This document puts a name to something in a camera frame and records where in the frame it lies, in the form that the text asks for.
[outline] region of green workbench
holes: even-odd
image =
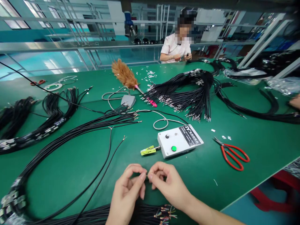
[[[132,71],[141,83],[140,88],[146,91],[148,85],[151,84],[147,70],[157,74],[157,77],[150,78],[152,82],[162,83],[178,73],[196,68],[211,70],[211,67],[204,63],[195,62],[185,65],[185,62],[180,62],[149,65],[149,67],[132,67]],[[82,105],[103,112],[109,110],[110,107],[107,101],[101,99],[102,94],[116,91],[122,86],[111,70],[31,78],[34,81],[45,79],[47,80],[46,84],[50,84],[68,75],[77,75],[78,80],[72,85],[65,85],[64,88],[76,86],[82,92],[93,85],[94,87],[89,91],[89,94],[83,98]],[[223,75],[220,75],[218,79],[232,81],[224,78]],[[260,112],[266,112],[269,109],[269,102],[258,91],[258,88],[263,88],[264,84],[257,86],[249,86],[239,82],[235,84],[237,87],[225,89],[226,94],[232,101]],[[24,78],[0,82],[0,89],[1,108],[7,106],[7,102],[13,103],[27,96],[43,99],[46,95],[39,88],[30,86]],[[282,96],[279,92],[272,92],[278,98],[279,112],[285,112],[287,110],[285,102],[288,98]],[[154,109],[151,105],[147,105],[140,100],[138,91],[132,91],[131,94],[137,98],[133,107],[134,110]],[[111,101],[111,103],[113,107],[120,104],[118,100]],[[63,111],[67,109],[66,102],[61,101],[60,105]],[[140,113],[139,120],[142,120],[142,123],[114,128],[112,130],[112,151],[124,135],[127,138],[115,154],[102,184],[87,209],[110,203],[114,184],[130,163],[139,163],[147,170],[157,161],[175,165],[193,195],[209,206],[222,210],[300,156],[298,125],[261,120],[247,115],[247,119],[244,119],[232,113],[216,96],[211,99],[211,107],[211,122],[204,119],[200,123],[188,121],[200,135],[204,144],[187,154],[168,160],[163,159],[160,151],[145,157],[140,154],[142,149],[151,145],[158,145],[158,131],[153,128],[153,123],[161,119],[158,114],[152,112]],[[183,112],[174,113],[170,107],[163,107],[161,103],[158,104],[157,109],[186,119]],[[34,112],[45,115],[41,104],[35,106]],[[1,155],[0,196],[2,197],[8,193],[13,181],[23,171],[26,164],[45,145],[72,128],[100,116],[99,113],[79,107],[74,116],[51,136],[27,149]],[[166,115],[166,117],[177,119],[169,115]],[[36,129],[44,120],[44,117],[31,114],[18,136]],[[164,125],[165,122],[156,124],[157,127]],[[179,126],[181,125],[178,123],[170,122],[167,129]],[[79,136],[61,146],[37,167],[27,183],[28,210],[31,214],[40,218],[46,217],[70,202],[87,186],[104,163],[109,147],[109,133],[110,130],[105,129]],[[230,136],[232,140],[226,139],[224,142],[238,146],[248,154],[251,161],[249,163],[243,162],[243,172],[234,170],[225,162],[220,146],[213,141],[214,136],[220,140],[223,140],[222,136]],[[97,182],[59,217],[78,213],[88,200],[96,184]],[[152,191],[151,185],[147,182],[144,202],[156,205],[167,203],[163,195],[158,190]],[[192,223],[183,213],[179,213],[178,220],[172,220],[172,223],[182,224],[183,221],[184,224]]]

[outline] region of worker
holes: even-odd
[[[131,178],[133,173],[140,173]],[[116,181],[106,225],[127,225],[133,214],[135,202],[145,197],[147,170],[140,164],[130,164]],[[201,225],[243,225],[236,219],[214,210],[196,199],[183,183],[173,165],[155,163],[148,173],[152,190],[158,189],[175,208],[186,213]]]
[[[162,63],[174,63],[181,61],[181,57],[191,60],[191,48],[188,34],[190,33],[194,19],[197,15],[196,11],[183,9],[177,20],[175,33],[165,38],[162,50],[160,52],[160,61]]]

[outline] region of dark hair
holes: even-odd
[[[178,26],[182,26],[184,24],[194,24],[194,20],[197,16],[196,10],[187,10],[186,8],[182,9],[180,12],[180,16],[177,20]]]

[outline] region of plastic bag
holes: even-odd
[[[267,84],[270,88],[283,93],[283,95],[300,93],[300,77],[271,79],[267,81]]]
[[[239,72],[234,72],[232,70],[225,69],[223,71],[223,73],[224,73],[225,76],[245,76],[245,75],[256,76],[256,75],[266,74],[265,72],[260,71],[260,70],[256,70],[256,69],[242,70],[242,71],[239,71]],[[241,82],[241,83],[244,83],[244,84],[248,84],[248,85],[257,85],[263,79],[265,79],[265,78],[258,78],[258,79],[246,78],[246,79],[238,79],[237,81]]]

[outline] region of window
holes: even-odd
[[[52,13],[54,18],[61,18],[60,15],[58,14],[56,8],[49,7],[49,10]],[[58,25],[59,25],[60,28],[65,28],[66,27],[66,25],[64,23],[61,23],[61,22],[59,22]]]
[[[0,16],[2,17],[21,17],[8,0],[0,0]],[[30,29],[25,21],[5,20],[11,29]]]
[[[27,7],[30,9],[30,11],[32,12],[35,18],[46,18],[45,14],[42,12],[41,8],[37,4],[25,0],[24,2],[27,5]],[[51,24],[48,22],[39,21],[39,23],[42,26],[42,28],[52,28]]]

